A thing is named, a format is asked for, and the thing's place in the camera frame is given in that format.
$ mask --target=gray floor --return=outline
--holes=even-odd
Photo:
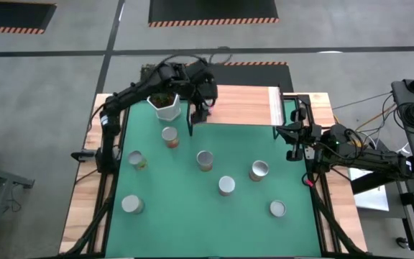
[[[117,3],[58,0],[46,33],[0,35],[0,52],[105,50]],[[414,46],[414,0],[276,3],[278,24],[148,28],[148,0],[127,0],[114,49]],[[103,92],[126,88],[138,80],[141,65],[163,58],[113,57]],[[0,258],[57,253],[78,167],[70,153],[83,144],[102,60],[101,56],[0,58],[0,168],[36,179],[31,191],[15,191],[22,210],[4,215]],[[328,92],[332,107],[386,93],[392,81],[414,78],[414,52],[237,54],[232,61],[287,61],[295,91]],[[385,97],[334,113],[355,128],[380,112]],[[380,138],[392,150],[407,142],[392,121]],[[393,242],[403,235],[401,222],[371,217],[361,221],[370,252],[414,258]]]

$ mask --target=wooden table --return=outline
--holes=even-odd
[[[210,123],[230,123],[230,124],[278,124],[278,115],[272,107],[275,105],[275,98],[279,98],[279,93],[275,95],[274,87],[251,87],[251,86],[218,86],[218,100],[214,107],[213,116],[209,118]],[[335,123],[331,110],[330,100],[327,93],[291,93],[286,96],[307,94],[310,97],[313,117],[316,124],[322,127],[330,127]],[[98,94],[93,110],[104,103],[109,94]],[[98,115],[92,120],[92,128],[86,136],[84,148],[96,150],[101,142],[101,126]],[[93,171],[96,168],[94,162],[81,163],[78,169],[78,178]],[[347,169],[339,168],[339,171],[347,175]],[[336,220],[344,229],[346,234],[354,241],[357,247],[367,250],[357,213],[354,195],[351,184],[336,173],[327,173],[328,190]],[[96,203],[100,174],[94,173],[79,182],[73,191],[70,203],[70,210],[65,223],[60,253],[68,251],[92,220],[93,210]],[[96,250],[100,250],[101,238],[104,232],[104,220],[98,229]],[[327,242],[327,251],[334,251],[331,242],[331,231],[328,223],[323,219],[324,234]]]

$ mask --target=tin can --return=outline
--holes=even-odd
[[[274,200],[271,201],[270,212],[274,217],[284,217],[285,212],[287,212],[287,207],[283,202]]]
[[[209,151],[202,150],[197,155],[197,160],[199,164],[199,168],[204,171],[208,172],[212,170],[213,167],[213,155]]]
[[[146,158],[137,150],[129,154],[129,163],[137,170],[143,170],[147,167]]]
[[[229,196],[236,188],[236,182],[231,176],[223,176],[218,182],[218,190],[222,196]]]
[[[144,203],[137,195],[129,195],[124,197],[121,202],[122,209],[125,212],[138,214],[143,211]]]
[[[162,130],[162,138],[168,147],[175,148],[178,146],[178,131],[174,127],[165,127]]]
[[[270,171],[268,164],[261,160],[256,160],[252,164],[249,177],[252,181],[261,181]]]

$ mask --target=white flower pot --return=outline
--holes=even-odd
[[[154,104],[151,103],[150,97],[147,98],[147,101],[153,108],[156,110],[156,116],[158,119],[171,122],[175,118],[178,117],[181,113],[180,108],[180,96],[177,94],[175,95],[175,100],[173,101],[173,104],[170,106],[166,106],[163,108],[157,108]]]

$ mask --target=green table mat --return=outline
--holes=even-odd
[[[186,105],[173,122],[158,120],[149,104],[131,107],[106,257],[320,256],[311,195],[301,183],[305,163],[286,161],[291,146],[264,126],[202,124],[190,137]],[[290,121],[295,102],[285,107]],[[166,126],[178,129],[175,149],[161,138]],[[148,161],[143,171],[128,163],[134,150]],[[201,150],[213,153],[212,171],[198,169]],[[260,182],[248,176],[255,160],[270,166]],[[230,196],[219,194],[222,176],[236,181]],[[141,214],[123,211],[121,200],[130,194],[144,201]],[[287,206],[282,218],[269,212],[275,199]]]

